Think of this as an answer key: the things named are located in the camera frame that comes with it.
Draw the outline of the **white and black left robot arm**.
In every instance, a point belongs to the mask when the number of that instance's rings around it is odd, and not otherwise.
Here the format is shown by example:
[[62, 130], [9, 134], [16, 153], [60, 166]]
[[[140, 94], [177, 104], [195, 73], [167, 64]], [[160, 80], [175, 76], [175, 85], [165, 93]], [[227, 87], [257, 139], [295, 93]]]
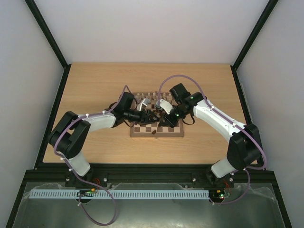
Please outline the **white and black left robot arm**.
[[70, 171], [85, 176], [91, 167], [82, 148], [89, 132], [115, 128], [125, 122], [146, 125], [159, 121], [151, 110], [132, 109], [136, 101], [133, 94], [124, 92], [117, 102], [100, 113], [77, 115], [72, 111], [66, 112], [48, 137], [54, 154], [66, 163]]

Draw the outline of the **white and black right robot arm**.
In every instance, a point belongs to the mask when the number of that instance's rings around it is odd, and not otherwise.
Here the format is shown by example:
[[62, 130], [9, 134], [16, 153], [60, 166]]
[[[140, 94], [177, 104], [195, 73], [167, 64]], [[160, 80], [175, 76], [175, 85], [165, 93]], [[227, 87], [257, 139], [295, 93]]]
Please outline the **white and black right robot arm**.
[[244, 125], [236, 121], [216, 108], [202, 91], [190, 94], [182, 83], [174, 86], [170, 94], [176, 106], [160, 97], [157, 99], [158, 108], [165, 111], [159, 126], [174, 128], [179, 120], [190, 115], [209, 124], [228, 142], [226, 156], [213, 164], [207, 174], [210, 185], [218, 186], [225, 175], [249, 168], [263, 154], [259, 131], [254, 124]]

